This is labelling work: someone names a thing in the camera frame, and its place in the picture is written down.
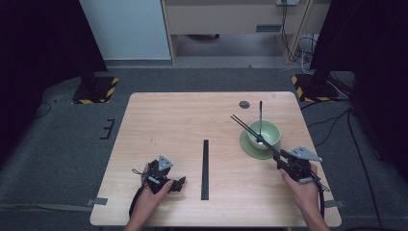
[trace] white wall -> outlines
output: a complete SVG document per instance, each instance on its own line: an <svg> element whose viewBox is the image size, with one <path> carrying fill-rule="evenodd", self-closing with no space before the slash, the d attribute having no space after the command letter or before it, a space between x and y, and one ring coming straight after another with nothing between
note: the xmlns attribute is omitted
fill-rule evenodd
<svg viewBox="0 0 408 231"><path fill-rule="evenodd" d="M160 0L80 0L104 60L170 60Z"/></svg>

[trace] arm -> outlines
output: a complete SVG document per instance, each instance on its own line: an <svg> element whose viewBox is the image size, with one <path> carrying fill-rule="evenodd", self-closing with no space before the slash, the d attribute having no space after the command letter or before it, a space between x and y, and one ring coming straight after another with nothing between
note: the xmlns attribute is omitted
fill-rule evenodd
<svg viewBox="0 0 408 231"><path fill-rule="evenodd" d="M289 174L280 169L283 181L291 188L294 201L304 217L306 224L311 231L330 230L319 211L319 191L315 182L301 185L295 182ZM317 172L317 167L312 165L312 171Z"/></svg>
<svg viewBox="0 0 408 231"><path fill-rule="evenodd" d="M167 181L162 189L154 194L148 186L143 188L141 195L136 201L132 216L124 227L124 231L141 231L146 221L150 218L160 201L170 191L173 181Z"/></svg>

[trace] gray carpet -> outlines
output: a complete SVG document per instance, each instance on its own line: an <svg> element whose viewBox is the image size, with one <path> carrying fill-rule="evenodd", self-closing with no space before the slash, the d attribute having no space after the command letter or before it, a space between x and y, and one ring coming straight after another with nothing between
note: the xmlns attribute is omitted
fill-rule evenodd
<svg viewBox="0 0 408 231"><path fill-rule="evenodd" d="M80 79L48 89L20 143L0 172L0 230L120 230L95 227L90 212L15 209L15 205L51 204L90 210L87 201L97 196L129 96L142 91L292 91L291 77L300 69L111 69L119 78L109 103L75 105L71 97ZM299 102L300 107L309 103ZM336 117L351 108L348 101L326 102L302 110L307 124ZM108 140L104 127L115 126ZM343 224L333 230L379 227L368 180L347 125L347 114L309 127ZM351 128L367 167L378 213L384 228L408 230L408 184L393 165L378 161L353 114Z"/></svg>

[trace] bowl rim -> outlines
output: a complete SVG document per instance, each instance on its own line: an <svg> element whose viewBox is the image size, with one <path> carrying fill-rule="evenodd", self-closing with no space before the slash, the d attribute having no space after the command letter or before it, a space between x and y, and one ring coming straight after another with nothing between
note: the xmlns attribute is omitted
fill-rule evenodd
<svg viewBox="0 0 408 231"><path fill-rule="evenodd" d="M276 125L276 123L274 123L274 122L272 122L272 121L270 121L270 120L267 120L267 119L262 119L262 121L263 121L263 122L266 121L266 122L270 123L272 126L274 126L274 127L278 130L279 138L277 139L276 142L270 143L270 145L275 145L275 144L279 143L280 140L281 140L281 137L282 137L282 133L281 133L281 131L280 131L279 126ZM248 126L250 127L250 126L251 126L253 123L255 123L255 122L259 122L259 120L254 120L254 121L252 121ZM260 146L260 147L265 147L265 145L264 145L263 143L262 143L262 144L257 143L257 142L255 141L255 137L252 136L248 131L246 131L246 134L248 135L248 137L249 137L251 143L256 144L256 145L258 145L258 146Z"/></svg>

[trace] green bowl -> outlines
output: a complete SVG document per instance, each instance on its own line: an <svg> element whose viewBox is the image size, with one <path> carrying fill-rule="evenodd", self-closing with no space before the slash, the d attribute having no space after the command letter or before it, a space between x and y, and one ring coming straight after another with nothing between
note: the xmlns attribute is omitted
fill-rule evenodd
<svg viewBox="0 0 408 231"><path fill-rule="evenodd" d="M249 124L249 127L252 128L256 133L259 134L259 126L260 121L256 120ZM263 143L257 143L256 138L252 136L249 132L247 132L249 137L249 142L257 149L268 149ZM270 145L272 145L277 150L280 150L280 137L281 133L276 126L276 124L272 123L269 120L262 120L262 128L261 128L261 135L264 137L265 141L267 141Z"/></svg>

